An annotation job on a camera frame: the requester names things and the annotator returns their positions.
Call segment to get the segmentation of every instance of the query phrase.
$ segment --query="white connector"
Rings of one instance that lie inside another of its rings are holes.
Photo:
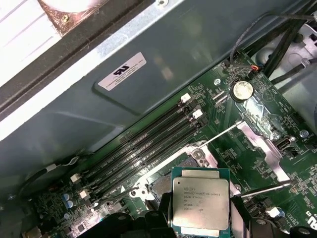
[[[79,196],[84,199],[84,200],[88,200],[90,198],[89,196],[89,192],[87,190],[83,190],[79,193]]]
[[[195,111],[195,112],[193,113],[193,118],[194,118],[194,119],[198,119],[198,118],[200,118],[202,115],[203,115],[202,110],[198,109],[197,111]]]
[[[184,94],[183,96],[180,97],[180,101],[182,103],[186,103],[189,100],[191,100],[191,96],[188,93],[186,93],[186,94]]]
[[[74,174],[72,177],[70,177],[70,180],[75,183],[80,179],[80,175],[79,174]]]
[[[267,208],[265,212],[272,218],[277,217],[280,214],[280,211],[276,207]]]

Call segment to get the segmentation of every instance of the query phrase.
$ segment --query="ram slot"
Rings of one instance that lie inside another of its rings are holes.
[[[100,178],[103,178],[113,167],[117,166],[118,164],[122,163],[123,161],[129,159],[129,157],[135,157],[138,153],[142,152],[142,148],[144,146],[150,146],[150,144],[164,134],[166,131],[171,130],[178,124],[180,121],[183,121],[187,116],[183,114],[178,114],[178,116],[172,118],[168,123],[159,127],[158,131],[163,131],[163,133],[158,134],[157,132],[151,134],[150,136],[146,137],[144,140],[138,141],[136,144],[133,145],[126,153],[120,155],[120,157],[113,157],[111,160],[108,160],[108,163],[104,163],[100,165],[100,169],[96,171],[94,174],[90,174],[90,176],[86,176],[86,180],[88,182],[97,183]]]
[[[114,167],[109,168],[108,172],[111,172],[111,174],[107,173],[105,176],[102,176],[98,178],[98,180],[93,181],[90,186],[96,185],[98,187],[107,185],[108,181],[113,179],[116,174],[128,169],[132,165],[134,165],[136,162],[142,160],[146,155],[151,154],[151,153],[157,153],[157,150],[159,150],[161,147],[167,143],[168,139],[176,135],[177,133],[181,132],[185,128],[187,128],[190,125],[190,122],[187,120],[184,120],[177,126],[175,126],[173,129],[171,129],[167,134],[165,134],[162,138],[160,138],[158,141],[153,142],[151,146],[146,148],[144,151],[142,151],[137,157],[133,157],[130,161],[127,161],[123,165],[116,164],[117,170],[115,170]]]
[[[196,130],[197,130],[197,128],[191,128],[191,130],[189,130],[187,133],[185,133],[184,135],[180,136],[179,138],[174,140],[172,143],[170,143],[169,146],[167,146],[163,151],[167,151],[167,150],[173,148],[174,146],[178,145],[179,143],[181,143],[182,141],[187,139],[190,135],[192,135]],[[144,163],[142,163],[142,165],[139,165],[139,166],[135,167],[128,174],[126,174],[125,176],[123,176],[119,180],[116,180],[113,184],[111,184],[110,187],[105,188],[105,190],[100,190],[100,192],[98,194],[95,193],[96,199],[97,200],[102,199],[102,197],[104,197],[105,194],[107,194],[107,193],[111,192],[112,190],[116,189],[123,182],[127,181],[130,177],[136,175],[141,170],[145,169],[148,165],[152,164],[155,160],[159,159],[160,157],[165,159],[167,156],[168,156],[167,153],[157,153],[153,157],[150,157],[150,159],[146,160]]]
[[[85,175],[85,177],[89,178],[93,176],[95,173],[97,173],[100,169],[102,169],[104,166],[106,166],[109,163],[109,159],[116,158],[118,156],[121,156],[122,153],[126,152],[128,148],[130,148],[136,141],[139,141],[140,138],[146,138],[146,135],[151,132],[153,129],[159,126],[159,128],[163,122],[167,121],[169,122],[169,118],[174,115],[179,109],[182,109],[182,107],[179,107],[178,105],[175,105],[173,108],[171,108],[169,111],[167,111],[165,114],[161,115],[158,119],[156,119],[153,123],[146,126],[144,129],[139,131],[138,133],[134,134],[127,142],[124,144],[116,147],[114,150],[112,150],[109,154],[107,154],[104,158],[102,158],[99,162],[94,164],[91,168],[89,168]]]

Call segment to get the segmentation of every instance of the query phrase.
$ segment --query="chip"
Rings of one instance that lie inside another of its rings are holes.
[[[85,230],[85,227],[81,224],[78,226],[77,229],[79,230],[79,232],[83,232]]]
[[[173,224],[226,230],[229,224],[229,182],[216,178],[176,177],[173,181]]]

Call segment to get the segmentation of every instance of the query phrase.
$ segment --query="gray metal panel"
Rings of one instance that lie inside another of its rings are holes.
[[[223,59],[254,18],[272,9],[296,8],[294,3],[184,1],[4,139],[0,176],[27,174],[83,148],[97,150]],[[94,52],[111,53],[102,47]],[[148,62],[143,68],[113,91],[96,86],[138,52]]]

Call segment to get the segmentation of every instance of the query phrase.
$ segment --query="dimm slot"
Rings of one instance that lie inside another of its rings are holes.
[[[182,142],[183,140],[185,140],[188,136],[192,135],[197,129],[193,128],[190,131],[188,131],[185,135],[179,137],[177,140],[175,140],[172,144],[170,144],[169,147],[167,147],[164,151],[170,149],[171,147],[177,145],[178,143]],[[125,180],[127,180],[129,177],[137,174],[138,172],[140,172],[141,170],[143,170],[146,166],[150,165],[151,163],[153,163],[157,158],[161,157],[161,154],[156,154],[154,155],[152,158],[150,158],[148,161],[145,161],[142,165],[134,168],[131,172],[129,172],[129,174],[127,174],[126,176],[122,177],[121,179],[119,179],[118,181],[116,181],[114,184],[111,185],[110,188],[106,189],[105,191],[102,191],[102,195],[101,196],[97,196],[97,199],[101,199],[103,197],[104,194],[107,194],[108,192],[111,192],[113,189],[115,189],[116,187],[118,187],[121,183],[123,183]]]
[[[176,135],[177,133],[179,133],[182,130],[184,130],[185,128],[187,128],[189,126],[189,124],[190,124],[189,121],[185,120],[182,123],[180,123],[179,125],[177,125],[175,128],[170,130],[168,134],[166,134],[164,137],[162,137],[159,141],[152,144],[151,147],[148,147],[146,150],[142,151],[140,155],[138,155],[137,157],[134,157],[131,161],[124,164],[124,166],[120,167],[118,170],[112,171],[112,173],[110,175],[108,175],[106,178],[99,180],[98,181],[99,183],[97,184],[97,186],[106,185],[107,182],[110,179],[112,179],[117,173],[120,173],[120,172],[126,170],[127,168],[129,168],[130,166],[132,166],[133,164],[135,164],[136,162],[138,162],[139,160],[144,158],[146,155],[156,151],[157,149],[160,149],[160,147],[162,147],[165,143],[168,142],[167,139],[171,139],[173,137],[173,135]]]
[[[150,132],[152,129],[160,125],[162,122],[167,120],[170,116],[172,116],[174,113],[176,113],[179,109],[182,107],[179,107],[179,105],[175,105],[172,107],[169,111],[167,111],[165,114],[161,115],[157,120],[155,120],[153,123],[149,124],[145,128],[143,128],[141,131],[134,134],[127,142],[119,145],[115,149],[113,149],[109,154],[107,154],[105,157],[103,157],[99,162],[94,164],[91,168],[89,168],[85,173],[88,173],[86,177],[90,177],[94,175],[97,171],[99,171],[99,168],[102,164],[104,164],[109,158],[113,156],[120,155],[122,150],[125,150],[127,146],[131,143],[131,140],[137,139],[141,137],[143,134]]]
[[[184,120],[187,116],[184,115],[179,115],[177,116],[177,118],[173,118],[168,124],[164,125],[163,128],[161,128],[159,131],[163,131],[160,134],[152,134],[151,136],[145,138],[142,141],[139,141],[130,151],[128,151],[126,154],[120,155],[121,158],[116,160],[117,157],[114,157],[109,163],[105,164],[105,165],[101,165],[102,168],[100,171],[98,171],[98,173],[96,173],[93,177],[89,176],[88,181],[90,181],[90,185],[96,184],[100,178],[103,178],[110,170],[112,170],[113,167],[119,165],[120,163],[122,163],[123,161],[127,160],[130,156],[132,156],[133,154],[137,153],[137,151],[144,147],[147,144],[150,144],[151,142],[153,142],[154,140],[156,140],[157,138],[159,138],[160,136],[162,136],[164,133],[166,133],[166,131],[171,130],[177,123],[179,123],[180,121]]]

